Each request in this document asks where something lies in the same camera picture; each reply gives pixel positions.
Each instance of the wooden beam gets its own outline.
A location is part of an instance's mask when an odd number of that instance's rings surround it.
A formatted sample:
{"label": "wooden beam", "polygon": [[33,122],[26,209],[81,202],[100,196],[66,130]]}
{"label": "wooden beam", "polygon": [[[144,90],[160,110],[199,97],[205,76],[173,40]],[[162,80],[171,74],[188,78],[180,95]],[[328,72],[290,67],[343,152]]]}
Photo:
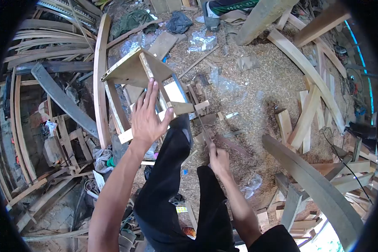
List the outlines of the wooden beam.
{"label": "wooden beam", "polygon": [[294,45],[304,46],[350,17],[350,11],[337,1],[323,10],[318,17],[294,36]]}
{"label": "wooden beam", "polygon": [[326,215],[344,248],[359,237],[363,222],[344,196],[297,154],[269,135],[262,137],[263,146],[314,199]]}
{"label": "wooden beam", "polygon": [[110,25],[111,17],[107,13],[105,13],[101,18],[94,53],[94,109],[101,149],[106,149],[106,147],[111,144],[111,136],[108,129],[109,126],[106,109],[105,86],[103,83],[101,83],[101,77],[106,73],[107,70],[106,42],[108,41]]}
{"label": "wooden beam", "polygon": [[280,224],[282,224],[288,231],[291,229],[295,216],[297,215],[298,208],[301,204],[302,195],[291,184],[289,184],[288,194],[286,197],[286,205],[284,206],[283,215]]}
{"label": "wooden beam", "polygon": [[17,128],[17,136],[18,141],[20,144],[20,151],[22,154],[22,158],[25,162],[25,168],[28,171],[28,174],[31,178],[31,181],[37,179],[35,174],[35,168],[31,163],[31,159],[29,158],[28,149],[26,147],[26,142],[24,139],[24,133],[22,131],[22,123],[21,123],[21,111],[20,111],[20,86],[21,86],[21,76],[17,75],[15,81],[15,89],[14,89],[14,118],[15,118],[15,125]]}
{"label": "wooden beam", "polygon": [[40,83],[45,92],[66,112],[76,123],[80,124],[88,134],[98,137],[97,125],[86,113],[84,113],[57,85],[45,68],[36,63],[31,70],[32,75]]}
{"label": "wooden beam", "polygon": [[[308,96],[308,90],[300,91],[297,93],[298,98],[298,105],[301,110],[304,109],[305,100]],[[308,128],[307,133],[304,136],[304,139],[302,140],[302,154],[307,153],[311,149],[311,126]]]}
{"label": "wooden beam", "polygon": [[15,68],[13,68],[13,72],[12,72],[12,75],[11,75],[11,89],[10,89],[10,123],[11,123],[11,132],[12,132],[12,136],[13,136],[13,140],[14,140],[15,152],[16,152],[18,160],[20,162],[20,167],[21,167],[22,174],[24,175],[25,182],[30,187],[30,186],[32,186],[32,184],[30,184],[31,183],[31,179],[29,178],[29,174],[28,174],[28,172],[26,170],[24,159],[22,157],[21,148],[20,148],[20,144],[19,144],[19,141],[18,141],[18,134],[17,134],[17,129],[16,129],[16,123],[15,123],[15,107],[14,107],[15,71],[16,71]]}
{"label": "wooden beam", "polygon": [[[303,23],[301,20],[299,20],[296,16],[293,14],[289,15],[288,22],[294,25],[299,30],[306,27],[306,24]],[[347,77],[346,68],[344,68],[343,64],[340,62],[340,60],[337,58],[336,54],[332,51],[332,49],[321,39],[321,38],[315,38],[313,40],[314,43],[320,44],[321,49],[323,53],[329,58],[330,61],[335,65],[337,70],[340,72],[340,74],[343,76],[343,78]]]}
{"label": "wooden beam", "polygon": [[321,96],[323,98],[323,101],[325,101],[326,106],[329,108],[339,131],[343,133],[345,124],[342,114],[333,96],[331,95],[329,88],[326,86],[326,83],[323,82],[322,78],[319,76],[315,68],[311,65],[311,63],[309,63],[307,58],[276,29],[272,30],[272,32],[268,36],[268,39],[273,42],[280,50],[282,50],[301,69],[301,71],[303,71],[303,73],[317,85],[322,93]]}
{"label": "wooden beam", "polygon": [[285,10],[292,8],[299,0],[260,0],[252,9],[245,23],[235,37],[237,45],[244,46],[252,42]]}

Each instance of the dirt floor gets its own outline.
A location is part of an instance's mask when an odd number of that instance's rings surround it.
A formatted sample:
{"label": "dirt floor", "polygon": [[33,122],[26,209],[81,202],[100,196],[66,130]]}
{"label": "dirt floor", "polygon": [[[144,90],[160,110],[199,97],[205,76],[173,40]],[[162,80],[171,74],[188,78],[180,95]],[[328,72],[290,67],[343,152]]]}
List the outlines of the dirt floor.
{"label": "dirt floor", "polygon": [[[112,5],[108,13],[112,16],[112,20],[117,19],[123,14],[121,11],[123,7],[117,6],[117,3]],[[201,11],[183,11],[192,21],[193,25],[188,29],[186,35],[191,36],[192,32],[199,31],[203,24],[197,23],[195,18],[202,15]],[[171,17],[170,13],[163,13],[157,15],[164,20]],[[230,168],[234,175],[234,179],[239,186],[246,185],[248,180],[254,174],[259,174],[262,177],[262,185],[255,191],[255,194],[248,199],[254,211],[265,208],[269,205],[275,194],[277,187],[274,185],[274,174],[283,172],[287,174],[280,164],[267,153],[262,146],[262,135],[270,134],[272,137],[279,139],[280,133],[277,121],[274,117],[282,109],[287,109],[293,128],[295,127],[299,117],[299,106],[297,102],[297,92],[305,90],[303,82],[303,73],[298,67],[273,43],[267,39],[257,38],[247,46],[237,46],[234,41],[235,34],[225,34],[225,30],[229,28],[239,30],[240,27],[231,26],[228,23],[220,26],[220,30],[212,34],[207,32],[207,35],[216,35],[218,38],[218,45],[220,48],[215,50],[206,59],[212,64],[218,66],[221,70],[221,76],[225,77],[235,85],[231,86],[234,89],[232,92],[222,92],[213,84],[203,87],[202,95],[199,95],[195,83],[200,84],[197,74],[204,73],[209,65],[205,61],[201,61],[188,73],[186,73],[181,81],[184,84],[191,84],[197,92],[199,101],[207,99],[210,102],[209,113],[221,112],[224,116],[231,113],[238,113],[229,119],[223,121],[217,120],[213,126],[206,126],[210,128],[213,133],[226,134],[232,131],[243,129],[246,131],[229,138],[230,141],[241,146],[252,157],[248,158],[239,154],[236,150],[229,149],[226,145],[216,142],[216,144],[226,149],[230,154]],[[293,25],[287,23],[284,27],[282,34],[292,41],[293,36],[298,32],[298,29]],[[322,36],[327,41],[328,45],[333,44],[332,38]],[[227,41],[228,55],[223,56],[222,46]],[[123,55],[121,55],[121,48],[124,43],[120,43],[109,50],[108,65],[111,66]],[[188,52],[189,42],[183,41],[176,44],[172,48],[170,55],[171,58],[167,60],[167,64],[177,73],[181,74],[188,66],[194,63],[206,52]],[[309,54],[314,55],[312,43],[307,44],[302,48],[302,52],[308,57]],[[237,59],[242,56],[256,55],[260,67],[241,72],[237,67]],[[214,62],[213,57],[221,59],[222,62]],[[341,94],[341,75],[334,67],[334,65],[326,59],[327,71],[335,77],[335,101],[343,115],[345,121],[354,120],[353,114],[353,100],[348,95],[342,97]],[[165,81],[165,84],[172,82],[171,80]],[[192,124],[193,136],[201,132],[201,127]],[[317,123],[314,120],[311,131],[311,150],[302,154],[301,157],[309,163],[332,163],[334,156],[331,152],[328,140],[338,146],[347,145],[348,135],[346,140],[340,136],[336,125],[333,122],[332,129],[323,128],[318,131]],[[191,204],[194,214],[197,218],[199,214],[199,200],[200,189],[199,181],[196,174],[196,168],[200,165],[208,164],[208,155],[205,144],[198,144],[192,148],[192,152],[197,150],[197,153],[192,159],[185,164],[182,169],[187,169],[188,174],[181,176],[181,186],[179,193],[181,193]],[[144,166],[139,170],[136,175],[135,183],[133,184],[132,193],[145,183],[143,175]],[[306,209],[300,213],[296,220],[305,218],[310,210],[317,210],[313,203],[308,203]],[[269,209],[269,226],[262,227],[263,231],[278,224],[275,216],[275,210]],[[187,220],[187,215],[180,214],[181,219]]]}

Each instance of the leg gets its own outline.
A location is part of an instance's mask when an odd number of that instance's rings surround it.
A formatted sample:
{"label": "leg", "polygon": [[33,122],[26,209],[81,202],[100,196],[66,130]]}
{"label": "leg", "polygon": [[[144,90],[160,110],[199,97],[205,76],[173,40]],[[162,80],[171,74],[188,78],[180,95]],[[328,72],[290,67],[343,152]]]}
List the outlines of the leg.
{"label": "leg", "polygon": [[200,183],[200,212],[196,245],[228,251],[234,248],[227,198],[211,168],[197,168]]}
{"label": "leg", "polygon": [[175,206],[168,202],[178,193],[181,164],[189,152],[186,135],[171,123],[154,168],[137,197],[134,215],[156,251],[179,251],[192,243],[179,226]]}

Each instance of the wooden post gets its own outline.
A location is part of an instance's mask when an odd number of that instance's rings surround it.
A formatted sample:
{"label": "wooden post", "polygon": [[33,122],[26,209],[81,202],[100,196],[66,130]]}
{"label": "wooden post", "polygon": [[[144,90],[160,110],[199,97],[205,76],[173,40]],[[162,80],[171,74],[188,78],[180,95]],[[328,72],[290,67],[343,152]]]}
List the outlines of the wooden post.
{"label": "wooden post", "polygon": [[294,36],[294,45],[304,46],[350,17],[349,10],[337,1]]}
{"label": "wooden post", "polygon": [[336,231],[344,248],[352,244],[363,229],[363,222],[345,197],[310,164],[269,135],[262,137],[263,146],[292,175]]}
{"label": "wooden post", "polygon": [[235,38],[237,45],[244,46],[251,43],[268,25],[297,2],[298,0],[260,0]]}

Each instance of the curved wooden plank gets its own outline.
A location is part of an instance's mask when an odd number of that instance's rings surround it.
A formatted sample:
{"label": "curved wooden plank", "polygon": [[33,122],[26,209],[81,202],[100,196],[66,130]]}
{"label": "curved wooden plank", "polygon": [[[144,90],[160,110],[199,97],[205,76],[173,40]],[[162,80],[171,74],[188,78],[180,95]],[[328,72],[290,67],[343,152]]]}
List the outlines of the curved wooden plank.
{"label": "curved wooden plank", "polygon": [[31,180],[34,181],[37,179],[37,176],[35,174],[35,169],[31,163],[31,160],[29,158],[28,149],[26,148],[26,143],[24,139],[24,133],[22,131],[21,112],[20,112],[20,87],[21,87],[21,76],[17,75],[16,80],[15,80],[15,89],[14,89],[15,126],[17,129],[17,136],[18,136],[18,141],[20,144],[20,151],[21,151],[22,158],[24,159],[25,167],[28,171],[28,174]]}
{"label": "curved wooden plank", "polygon": [[106,109],[105,86],[101,83],[101,77],[106,73],[106,42],[111,25],[111,17],[108,14],[102,15],[100,29],[98,32],[97,44],[94,54],[94,108],[98,128],[98,136],[102,149],[111,144],[111,137],[108,129],[108,115]]}

